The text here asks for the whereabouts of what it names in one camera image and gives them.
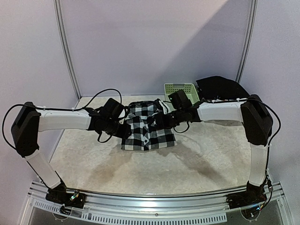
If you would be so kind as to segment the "black white patterned garment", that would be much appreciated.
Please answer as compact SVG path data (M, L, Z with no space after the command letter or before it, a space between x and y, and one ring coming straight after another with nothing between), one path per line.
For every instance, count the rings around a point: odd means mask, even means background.
M149 151L177 145L171 129L156 129L154 116L169 112L169 107L160 99L132 102L124 123L131 128L131 135L122 139L121 149L127 151Z

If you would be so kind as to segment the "black t-shirt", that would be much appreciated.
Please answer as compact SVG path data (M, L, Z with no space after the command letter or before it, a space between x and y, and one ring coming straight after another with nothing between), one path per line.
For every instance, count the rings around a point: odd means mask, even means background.
M237 82L221 76L196 80L199 98L206 100L236 100L248 98L250 94Z

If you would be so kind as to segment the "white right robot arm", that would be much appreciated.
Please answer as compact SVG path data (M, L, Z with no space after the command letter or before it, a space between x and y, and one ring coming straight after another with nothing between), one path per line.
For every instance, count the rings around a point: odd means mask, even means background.
M261 186L267 178L273 118L267 106L257 95L235 100L201 100L183 105L172 112L154 115L154 127L170 129L179 124L210 121L235 121L242 124L251 149L251 166L248 183L253 185L243 193L242 200L253 204L260 198Z

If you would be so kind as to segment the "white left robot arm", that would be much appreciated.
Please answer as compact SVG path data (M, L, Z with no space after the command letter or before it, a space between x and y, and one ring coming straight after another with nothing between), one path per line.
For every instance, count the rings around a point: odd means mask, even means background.
M51 195L59 203L66 203L70 194L60 186L63 182L50 165L54 151L45 149L47 134L56 134L59 138L65 130L85 130L95 132L98 136L106 133L123 139L131 135L130 126L121 122L126 109L113 99L98 109L88 106L47 108L32 102L13 106L16 107L20 111L11 126L13 147L45 186L52 189Z

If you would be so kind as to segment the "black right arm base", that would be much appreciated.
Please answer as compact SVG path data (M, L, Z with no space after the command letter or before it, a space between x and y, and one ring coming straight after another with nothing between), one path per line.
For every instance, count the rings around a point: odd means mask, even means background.
M267 195L264 190L265 184L268 185L268 189L270 191L269 199L267 198ZM272 197L272 191L272 184L270 181L267 181L267 179L265 179L259 186L253 185L248 181L246 184L245 191L228 194L226 196L226 202L229 204L230 209L263 203L262 206L258 207L258 209L261 210L270 202L270 199Z

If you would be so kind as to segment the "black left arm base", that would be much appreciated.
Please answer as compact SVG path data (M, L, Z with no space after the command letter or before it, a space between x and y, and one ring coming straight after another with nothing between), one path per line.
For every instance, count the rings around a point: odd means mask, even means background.
M55 188L49 188L45 199L53 203L64 205L65 207L83 209L86 194L78 190L68 190L65 183L61 183Z

